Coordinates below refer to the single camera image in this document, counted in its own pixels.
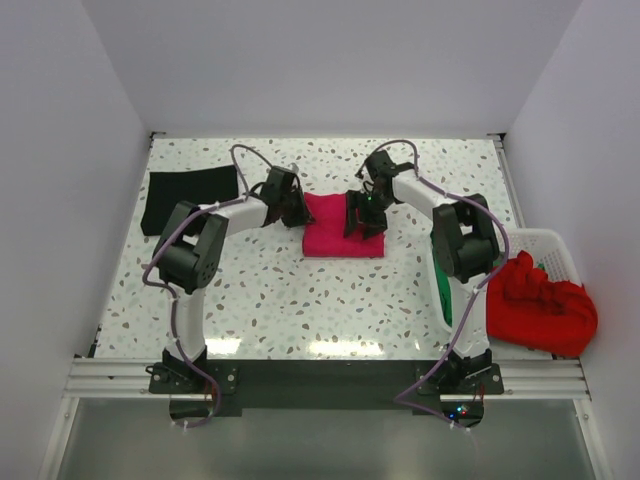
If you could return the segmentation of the magenta t shirt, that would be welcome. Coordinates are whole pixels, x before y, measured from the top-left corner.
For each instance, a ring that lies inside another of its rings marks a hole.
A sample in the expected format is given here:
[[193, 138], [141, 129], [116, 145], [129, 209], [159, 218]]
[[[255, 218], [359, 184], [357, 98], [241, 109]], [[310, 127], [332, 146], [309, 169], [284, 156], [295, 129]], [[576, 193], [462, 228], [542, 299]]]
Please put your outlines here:
[[384, 234], [364, 239], [357, 230], [345, 237], [346, 195], [305, 193], [304, 199], [314, 222], [307, 224], [302, 237], [302, 252], [310, 258], [383, 258]]

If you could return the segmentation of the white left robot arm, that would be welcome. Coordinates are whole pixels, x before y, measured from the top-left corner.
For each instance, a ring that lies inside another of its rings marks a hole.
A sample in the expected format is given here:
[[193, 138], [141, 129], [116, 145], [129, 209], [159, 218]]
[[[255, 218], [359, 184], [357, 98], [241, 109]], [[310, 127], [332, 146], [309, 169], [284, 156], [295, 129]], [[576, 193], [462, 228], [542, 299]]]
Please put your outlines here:
[[206, 383], [205, 290], [218, 271], [225, 240], [276, 222], [306, 226], [313, 217], [295, 169], [275, 166], [240, 197], [207, 205], [179, 202], [160, 235], [143, 283], [170, 295], [169, 344], [162, 364], [185, 392]]

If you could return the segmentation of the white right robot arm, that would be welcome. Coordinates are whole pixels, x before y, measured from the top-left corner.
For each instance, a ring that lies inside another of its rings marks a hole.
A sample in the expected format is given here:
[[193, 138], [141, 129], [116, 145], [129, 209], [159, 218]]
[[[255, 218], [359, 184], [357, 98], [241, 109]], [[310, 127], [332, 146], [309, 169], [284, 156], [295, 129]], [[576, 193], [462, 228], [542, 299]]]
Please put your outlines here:
[[452, 390], [469, 392], [492, 364], [484, 287], [500, 256], [496, 234], [505, 235], [504, 228], [482, 195], [449, 192], [422, 177], [416, 163], [397, 164], [384, 150], [370, 154], [356, 177], [369, 180], [346, 194], [346, 238], [383, 233], [393, 204], [408, 204], [431, 220], [434, 267], [447, 279], [452, 317], [451, 352], [442, 369]]

